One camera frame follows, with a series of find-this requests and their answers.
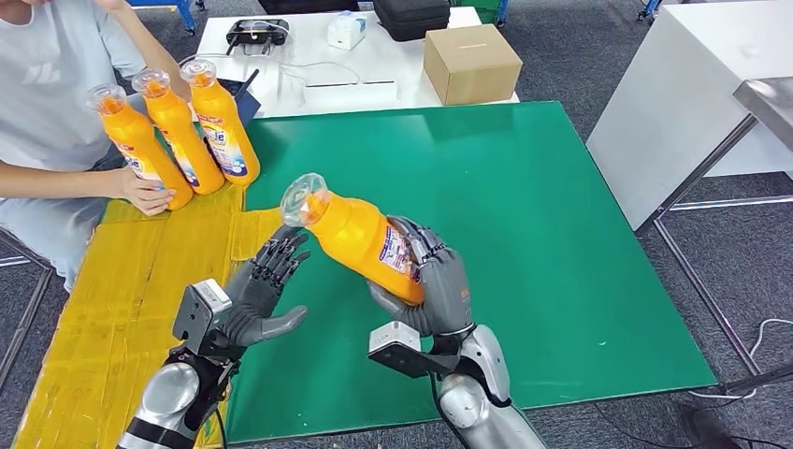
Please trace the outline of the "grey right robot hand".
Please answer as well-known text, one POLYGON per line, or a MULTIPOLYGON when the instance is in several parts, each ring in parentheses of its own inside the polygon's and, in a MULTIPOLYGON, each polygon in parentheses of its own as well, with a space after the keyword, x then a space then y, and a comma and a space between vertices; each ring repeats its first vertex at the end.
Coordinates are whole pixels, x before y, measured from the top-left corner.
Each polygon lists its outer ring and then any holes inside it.
POLYGON ((472 325, 469 279, 462 256, 430 228, 404 216, 389 215, 388 222, 410 244, 418 269, 424 302, 409 305, 375 282, 368 282, 374 301, 390 316, 422 337, 460 332, 472 325))

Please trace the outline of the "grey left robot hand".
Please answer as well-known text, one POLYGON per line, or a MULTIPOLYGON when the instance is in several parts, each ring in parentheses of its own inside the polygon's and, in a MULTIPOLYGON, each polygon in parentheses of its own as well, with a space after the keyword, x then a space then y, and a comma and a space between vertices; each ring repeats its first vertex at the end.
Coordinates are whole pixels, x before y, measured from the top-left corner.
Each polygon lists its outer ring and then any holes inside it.
POLYGON ((310 251, 301 248, 307 239, 303 229, 281 226, 225 287, 232 308, 223 333, 234 345, 247 348, 272 340, 296 329, 307 318, 309 309, 304 305, 283 315, 274 314, 286 284, 310 256, 310 251))

